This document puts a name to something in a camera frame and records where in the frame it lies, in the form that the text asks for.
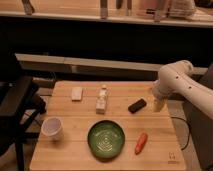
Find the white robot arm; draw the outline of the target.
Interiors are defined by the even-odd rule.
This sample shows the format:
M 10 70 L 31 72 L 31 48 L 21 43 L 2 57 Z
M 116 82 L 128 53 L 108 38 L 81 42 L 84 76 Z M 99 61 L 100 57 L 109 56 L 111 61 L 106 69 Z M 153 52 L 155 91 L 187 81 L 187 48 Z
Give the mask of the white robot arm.
M 153 83 L 153 96 L 162 101 L 177 92 L 213 120 L 213 90 L 194 81 L 191 78 L 193 70 L 192 63 L 187 60 L 162 66 Z

